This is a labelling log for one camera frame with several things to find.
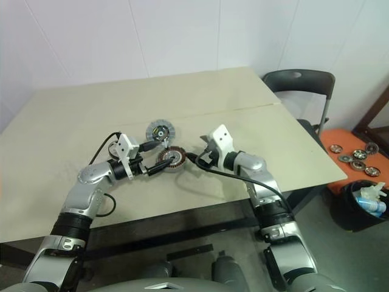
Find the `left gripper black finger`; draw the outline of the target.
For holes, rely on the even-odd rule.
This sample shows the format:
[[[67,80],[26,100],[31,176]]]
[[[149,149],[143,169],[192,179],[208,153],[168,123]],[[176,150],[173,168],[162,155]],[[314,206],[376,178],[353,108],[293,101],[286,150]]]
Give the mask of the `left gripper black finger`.
[[[145,143],[145,151],[151,151],[155,148],[163,148],[166,149],[168,148],[168,141],[166,139],[164,140],[153,140],[153,141],[148,141]]]
[[[173,161],[174,161],[174,158],[170,157],[168,159],[164,159],[164,160],[157,162],[154,166],[148,168],[148,176],[155,175],[155,174],[160,173],[162,171],[174,172],[173,168],[171,167],[171,164]]]

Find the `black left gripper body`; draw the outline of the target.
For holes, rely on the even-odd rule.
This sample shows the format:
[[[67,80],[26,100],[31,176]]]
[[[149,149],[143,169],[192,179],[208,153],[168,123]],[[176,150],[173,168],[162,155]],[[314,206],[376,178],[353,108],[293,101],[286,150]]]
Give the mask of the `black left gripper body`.
[[[137,153],[135,154],[135,157],[131,158],[129,160],[129,166],[134,176],[141,175],[142,174],[142,161],[143,157],[140,155],[142,152],[146,152],[150,150],[151,142],[144,142],[140,144],[139,149]]]

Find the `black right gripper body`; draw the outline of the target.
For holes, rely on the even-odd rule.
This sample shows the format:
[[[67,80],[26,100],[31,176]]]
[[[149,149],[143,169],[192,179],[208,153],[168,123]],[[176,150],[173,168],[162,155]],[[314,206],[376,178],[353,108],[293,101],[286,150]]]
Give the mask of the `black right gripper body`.
[[[203,152],[197,157],[198,167],[217,167],[219,160],[219,153],[215,148],[207,146]]]

